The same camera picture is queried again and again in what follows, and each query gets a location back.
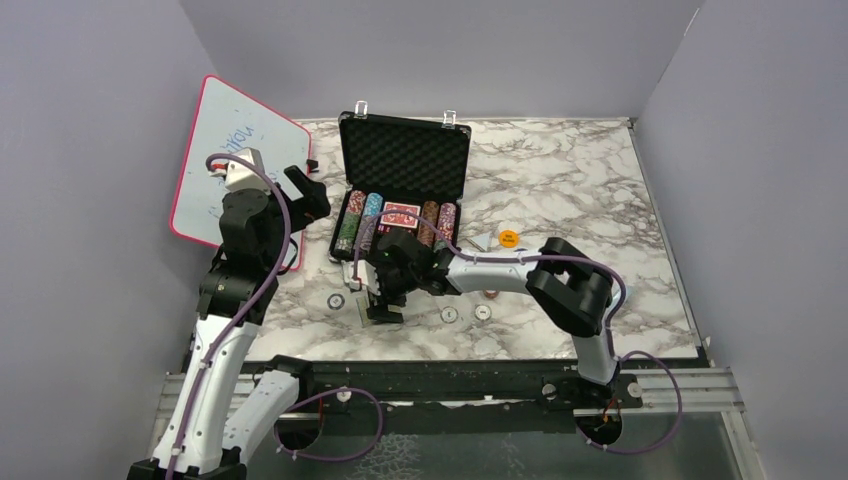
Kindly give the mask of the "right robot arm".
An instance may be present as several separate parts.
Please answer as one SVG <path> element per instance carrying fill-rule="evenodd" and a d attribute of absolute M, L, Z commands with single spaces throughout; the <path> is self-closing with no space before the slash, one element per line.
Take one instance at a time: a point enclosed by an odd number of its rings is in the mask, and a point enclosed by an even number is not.
<path fill-rule="evenodd" d="M 434 250 L 406 231 L 393 230 L 370 258 L 355 256 L 348 283 L 382 304 L 399 302 L 416 290 L 432 296 L 528 295 L 572 338 L 579 398 L 600 407 L 616 395 L 620 367 L 610 323 L 627 298 L 627 287 L 617 272 L 563 238 L 550 237 L 535 251 L 466 253 L 452 244 Z"/>

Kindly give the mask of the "orange dealer button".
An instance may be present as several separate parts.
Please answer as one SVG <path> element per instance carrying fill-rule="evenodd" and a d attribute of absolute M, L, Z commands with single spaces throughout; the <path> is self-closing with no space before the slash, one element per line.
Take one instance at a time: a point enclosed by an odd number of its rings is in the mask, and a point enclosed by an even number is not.
<path fill-rule="evenodd" d="M 520 243 L 520 236 L 513 230 L 502 230 L 498 234 L 498 243 L 504 248 L 514 248 Z"/>

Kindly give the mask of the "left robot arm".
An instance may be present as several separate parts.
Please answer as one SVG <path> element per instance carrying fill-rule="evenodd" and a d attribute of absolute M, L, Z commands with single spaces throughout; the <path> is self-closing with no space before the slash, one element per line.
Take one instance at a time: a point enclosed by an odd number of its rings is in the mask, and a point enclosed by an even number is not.
<path fill-rule="evenodd" d="M 130 479 L 244 479 L 247 464 L 288 408 L 313 401 L 311 366 L 293 360 L 263 374 L 230 409 L 246 355 L 272 300 L 292 233 L 331 213 L 323 183 L 298 167 L 285 176 L 300 191 L 292 200 L 265 174 L 229 187 L 222 199 L 222 243 L 199 286 L 192 357 L 169 424 Z"/>

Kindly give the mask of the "blue playing card deck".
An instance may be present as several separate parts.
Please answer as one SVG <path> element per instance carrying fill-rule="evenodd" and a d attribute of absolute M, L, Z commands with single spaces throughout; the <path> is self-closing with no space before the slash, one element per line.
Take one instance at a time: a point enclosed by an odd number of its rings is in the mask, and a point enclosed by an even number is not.
<path fill-rule="evenodd" d="M 372 319 L 370 318 L 368 313 L 369 307 L 370 302 L 368 296 L 360 296 L 356 298 L 356 308 L 363 328 L 367 328 L 373 325 Z"/>

